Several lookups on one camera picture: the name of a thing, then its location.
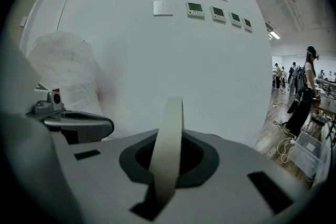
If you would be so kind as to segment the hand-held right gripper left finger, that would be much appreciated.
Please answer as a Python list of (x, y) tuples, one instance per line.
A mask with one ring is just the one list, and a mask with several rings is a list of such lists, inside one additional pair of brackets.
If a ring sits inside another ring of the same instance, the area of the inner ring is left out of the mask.
[(157, 130), (70, 145), (41, 123), (5, 116), (5, 160), (40, 223), (146, 223), (157, 216), (148, 161)]

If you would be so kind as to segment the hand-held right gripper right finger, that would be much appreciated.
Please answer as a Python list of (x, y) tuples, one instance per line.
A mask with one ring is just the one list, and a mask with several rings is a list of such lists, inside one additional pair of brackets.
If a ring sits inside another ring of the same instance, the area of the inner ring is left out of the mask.
[(203, 185), (175, 192), (162, 211), (163, 223), (261, 223), (271, 218), (274, 212), (248, 177), (254, 172), (264, 172), (292, 201), (307, 192), (283, 167), (245, 144), (214, 134), (187, 134), (214, 147), (219, 166)]

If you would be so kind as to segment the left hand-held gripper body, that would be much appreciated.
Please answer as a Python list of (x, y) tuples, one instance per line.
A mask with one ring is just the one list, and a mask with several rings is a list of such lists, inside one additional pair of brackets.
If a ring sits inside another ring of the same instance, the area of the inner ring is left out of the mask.
[(35, 114), (47, 114), (64, 110), (64, 103), (58, 92), (50, 91), (47, 93), (46, 100), (39, 100), (33, 108)]

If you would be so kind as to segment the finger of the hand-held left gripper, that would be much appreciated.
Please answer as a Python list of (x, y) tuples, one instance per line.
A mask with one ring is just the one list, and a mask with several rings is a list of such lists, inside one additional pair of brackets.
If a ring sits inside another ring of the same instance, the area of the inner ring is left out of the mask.
[(43, 123), (50, 131), (60, 132), (69, 144), (98, 142), (114, 131), (111, 119), (86, 112), (62, 111)]

